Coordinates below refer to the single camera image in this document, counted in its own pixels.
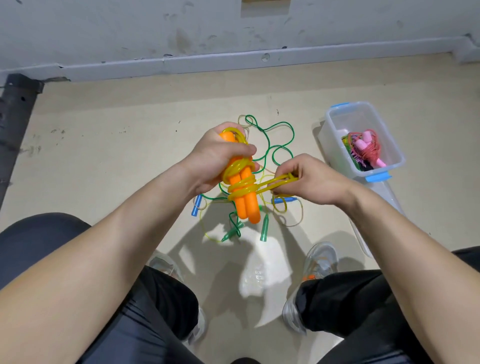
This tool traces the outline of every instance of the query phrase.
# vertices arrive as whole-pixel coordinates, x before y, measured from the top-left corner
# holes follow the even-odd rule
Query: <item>blue jump rope handle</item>
[[[200,194],[195,198],[195,202],[193,203],[195,206],[193,207],[193,210],[192,210],[192,216],[198,215],[198,208],[200,207],[201,202],[202,202],[202,195]]]
[[[285,202],[292,202],[292,201],[296,201],[296,200],[297,200],[296,197],[284,197],[283,199],[285,200]],[[283,203],[283,199],[281,199],[280,197],[278,197],[278,198],[274,198],[273,201],[274,201],[276,204],[282,204],[282,203]]]

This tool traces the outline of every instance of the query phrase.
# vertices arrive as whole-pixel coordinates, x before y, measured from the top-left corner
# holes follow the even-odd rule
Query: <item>left hand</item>
[[[243,128],[234,122],[224,122],[207,131],[192,152],[180,162],[195,181],[195,194],[204,194],[222,181],[221,173],[233,157],[251,157],[257,151],[252,144],[226,142],[219,135],[226,128]]]

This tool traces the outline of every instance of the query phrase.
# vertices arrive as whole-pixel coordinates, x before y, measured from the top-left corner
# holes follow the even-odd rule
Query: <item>hand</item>
[[[245,135],[243,128],[234,122],[220,124],[207,131],[192,152],[180,162],[194,179],[195,194],[204,194],[222,181],[221,172],[230,159],[235,156],[251,157],[256,153],[257,148],[252,144],[224,141],[219,134],[229,127],[237,128]]]
[[[341,205],[349,198],[355,181],[338,173],[321,160],[300,154],[282,163],[275,177],[291,172],[298,181],[275,188],[275,194],[292,194],[319,205]]]

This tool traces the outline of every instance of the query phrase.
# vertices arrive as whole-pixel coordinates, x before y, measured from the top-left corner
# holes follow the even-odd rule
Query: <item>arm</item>
[[[355,223],[410,327],[435,363],[476,363],[480,357],[480,273],[411,223],[375,192],[309,156],[277,175],[299,180],[276,189],[336,205]]]
[[[254,146],[209,130],[194,150],[95,226],[0,291],[1,363],[75,363],[110,320],[152,252],[196,194],[212,189],[231,157]]]

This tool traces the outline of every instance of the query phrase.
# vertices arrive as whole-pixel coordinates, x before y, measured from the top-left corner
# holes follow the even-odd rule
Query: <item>right hand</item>
[[[338,173],[321,160],[300,154],[280,165],[275,177],[292,173],[298,181],[279,186],[275,194],[292,194],[319,205],[342,205],[352,196],[357,182]]]

